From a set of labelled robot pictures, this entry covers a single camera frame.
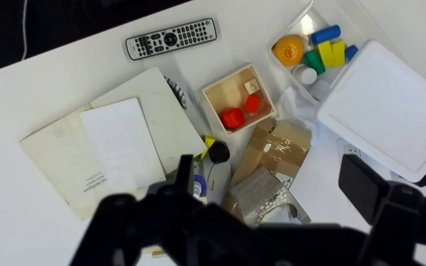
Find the open notebook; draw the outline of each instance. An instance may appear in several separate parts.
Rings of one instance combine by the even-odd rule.
[[[99,143],[96,146],[93,140],[99,140],[99,136],[93,136],[93,130],[90,130],[90,133],[85,130],[85,127],[94,127],[91,119],[103,121],[105,118],[103,114],[96,115],[93,111],[108,106],[112,111],[112,103],[127,99],[134,99],[137,106],[142,108],[143,119],[137,117],[139,122],[136,122],[136,127],[140,128],[142,124],[146,125],[150,145],[156,151],[156,162],[159,161],[162,177],[176,168],[181,153],[198,155],[205,149],[201,137],[158,69],[147,69],[122,83],[20,142],[25,152],[79,218],[91,217],[99,201],[110,192],[124,189],[137,198],[145,193],[143,189],[124,186],[121,182],[122,177],[116,182],[106,176],[105,171],[109,168],[106,164],[109,162],[102,161],[103,158],[100,155],[106,146],[99,146]],[[150,170],[150,173],[150,182],[156,180],[155,170]]]

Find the white table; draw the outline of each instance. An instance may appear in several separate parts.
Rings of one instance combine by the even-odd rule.
[[[386,6],[362,3],[384,18],[378,20],[381,26],[392,23],[384,16]],[[421,12],[421,6],[412,4],[405,12],[418,12],[426,23],[426,9]],[[0,264],[66,264],[84,232],[81,221],[19,148],[23,136],[147,66],[158,66],[181,87],[198,90],[245,62],[254,62],[276,100],[288,80],[269,60],[266,44],[291,22],[295,12],[291,0],[198,0],[0,69]],[[124,40],[130,35],[211,15],[220,26],[216,43],[140,62],[130,60],[124,51]],[[405,22],[396,20],[393,26],[411,28]],[[405,59],[426,74],[426,57],[409,54]],[[189,115],[205,133],[201,117],[195,117],[195,111]],[[337,165],[325,162],[329,153],[321,151],[329,149],[312,149],[306,164],[322,164],[304,167],[292,192],[313,221],[337,221],[366,230],[337,187]]]

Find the yellow block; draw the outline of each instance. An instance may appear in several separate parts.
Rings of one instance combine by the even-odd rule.
[[[318,53],[321,57],[321,62],[325,68],[332,68],[332,50],[331,50],[331,43],[319,43],[318,44]]]
[[[204,145],[207,146],[207,149],[199,155],[199,159],[202,159],[202,158],[207,155],[208,149],[210,149],[211,145],[216,142],[216,139],[211,137],[211,136],[204,136],[204,137],[202,137],[202,142],[204,142]]]
[[[331,50],[332,50],[332,66],[334,68],[340,68],[344,65],[346,59],[344,59],[344,49],[346,44],[344,41],[337,41],[331,44]]]

